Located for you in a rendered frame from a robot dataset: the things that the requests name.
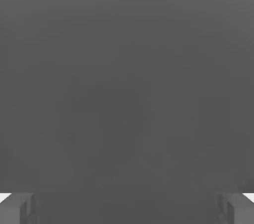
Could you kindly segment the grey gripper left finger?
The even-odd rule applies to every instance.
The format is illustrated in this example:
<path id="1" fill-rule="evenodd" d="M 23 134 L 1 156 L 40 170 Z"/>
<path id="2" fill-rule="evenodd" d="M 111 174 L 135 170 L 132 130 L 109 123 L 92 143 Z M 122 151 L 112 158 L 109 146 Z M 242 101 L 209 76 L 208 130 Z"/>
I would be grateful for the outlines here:
<path id="1" fill-rule="evenodd" d="M 0 203 L 0 224 L 37 224 L 35 193 L 12 193 Z"/>

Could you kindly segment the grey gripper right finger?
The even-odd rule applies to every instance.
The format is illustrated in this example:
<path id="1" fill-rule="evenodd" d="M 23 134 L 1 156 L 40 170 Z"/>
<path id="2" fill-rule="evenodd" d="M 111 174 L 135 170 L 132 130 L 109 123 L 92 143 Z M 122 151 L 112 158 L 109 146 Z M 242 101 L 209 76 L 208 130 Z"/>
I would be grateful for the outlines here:
<path id="1" fill-rule="evenodd" d="M 254 224 L 254 193 L 217 194 L 217 224 Z"/>

